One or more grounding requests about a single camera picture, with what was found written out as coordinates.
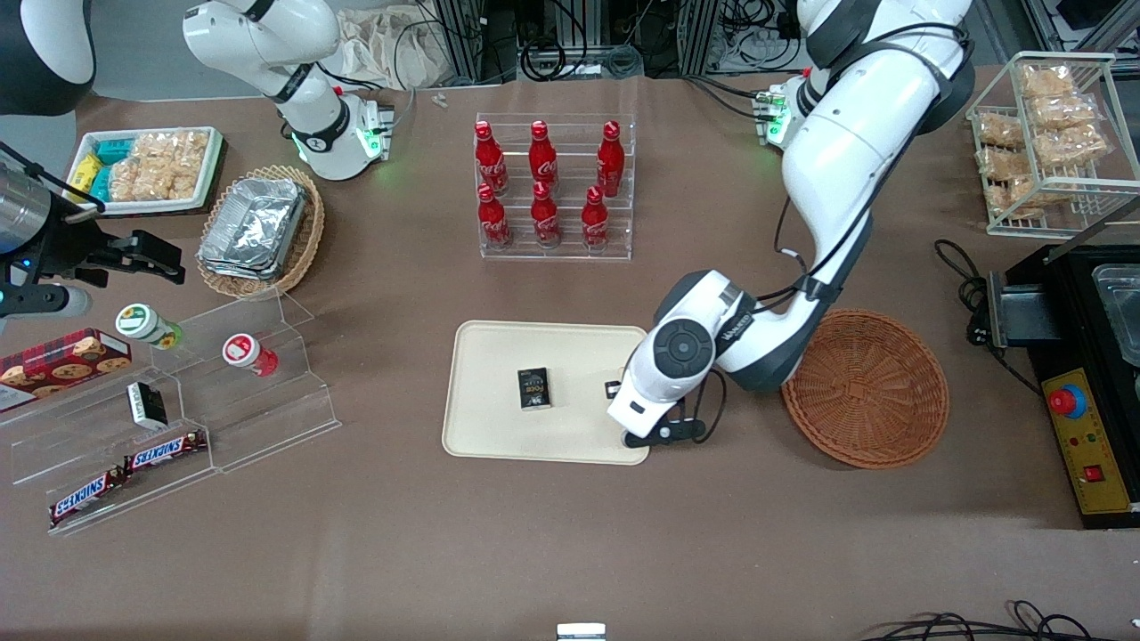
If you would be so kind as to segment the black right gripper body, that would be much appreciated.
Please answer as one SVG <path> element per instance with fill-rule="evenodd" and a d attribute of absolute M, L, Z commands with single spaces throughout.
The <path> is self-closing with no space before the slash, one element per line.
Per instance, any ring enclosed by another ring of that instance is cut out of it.
<path fill-rule="evenodd" d="M 72 279 L 85 257 L 105 248 L 98 224 L 66 224 L 78 213 L 67 200 L 21 206 L 17 224 L 3 222 L 3 308 L 89 308 L 85 289 L 42 279 Z"/>

